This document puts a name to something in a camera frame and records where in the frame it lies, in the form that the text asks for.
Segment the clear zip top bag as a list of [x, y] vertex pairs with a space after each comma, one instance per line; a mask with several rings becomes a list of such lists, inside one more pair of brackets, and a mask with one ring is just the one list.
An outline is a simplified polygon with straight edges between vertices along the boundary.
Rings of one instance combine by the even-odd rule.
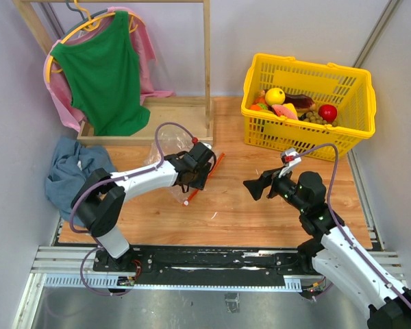
[[[191, 188], [188, 192], [182, 192], [180, 186], [174, 186], [177, 172], [174, 166], [166, 161], [164, 157], [170, 154], [177, 154], [180, 151], [189, 151], [194, 144], [201, 142], [193, 136], [186, 128], [180, 125], [165, 124], [157, 129], [155, 141], [151, 146], [151, 152], [147, 159], [147, 164], [151, 171], [145, 174], [145, 186], [153, 191], [158, 188], [166, 188], [172, 196], [183, 206], [189, 205], [193, 197], [200, 191]], [[216, 165], [209, 174], [219, 165], [224, 153], [216, 152]]]

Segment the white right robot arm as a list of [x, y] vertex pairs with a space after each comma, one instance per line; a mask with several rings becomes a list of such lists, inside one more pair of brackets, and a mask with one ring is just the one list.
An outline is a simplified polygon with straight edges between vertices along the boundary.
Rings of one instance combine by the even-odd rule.
[[411, 289], [394, 278], [357, 241], [344, 221], [329, 210], [321, 176], [305, 171], [294, 182], [290, 174], [265, 171], [244, 186], [254, 200], [280, 196], [299, 211], [311, 239], [297, 248], [297, 267], [317, 272], [344, 293], [362, 312], [368, 328], [411, 328]]

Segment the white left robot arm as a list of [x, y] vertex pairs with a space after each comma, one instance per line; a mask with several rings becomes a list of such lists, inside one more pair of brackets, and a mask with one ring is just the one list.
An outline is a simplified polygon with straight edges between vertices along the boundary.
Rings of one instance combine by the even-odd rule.
[[117, 226], [123, 204], [159, 188], [180, 186], [183, 193], [192, 188], [201, 191], [216, 163], [212, 147], [195, 142], [188, 151], [161, 154], [159, 161], [138, 169], [112, 173], [97, 169], [71, 202], [71, 216], [77, 216], [102, 247], [107, 267], [125, 271], [133, 263], [133, 254]]

